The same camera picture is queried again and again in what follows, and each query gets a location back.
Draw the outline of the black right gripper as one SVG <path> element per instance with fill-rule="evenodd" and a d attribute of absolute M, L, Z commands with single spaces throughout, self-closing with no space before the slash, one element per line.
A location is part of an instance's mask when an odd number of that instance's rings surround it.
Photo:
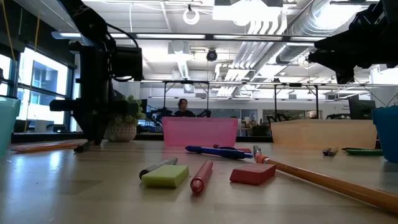
<path fill-rule="evenodd" d="M 384 64 L 397 66 L 397 0 L 380 0 L 356 14 L 351 30 L 316 41 L 318 50 L 308 61 L 333 70 L 337 84 L 354 82 L 356 64 L 344 54 L 326 50 L 354 50 L 357 66 Z"/>

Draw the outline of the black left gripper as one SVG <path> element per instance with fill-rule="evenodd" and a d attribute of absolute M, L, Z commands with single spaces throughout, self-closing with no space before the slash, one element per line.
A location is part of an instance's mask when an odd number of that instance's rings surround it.
<path fill-rule="evenodd" d="M 96 146 L 101 144 L 108 125 L 107 116 L 96 114 L 93 120 L 92 115 L 86 112 L 125 114 L 137 111 L 136 106 L 115 99 L 112 81 L 140 80 L 140 48 L 101 48 L 74 42 L 70 44 L 70 50 L 80 55 L 80 78 L 76 79 L 80 84 L 80 97 L 75 100 L 53 100 L 50 110 L 74 111 L 73 117 L 87 139 L 74 151 L 85 152 L 93 143 Z"/>

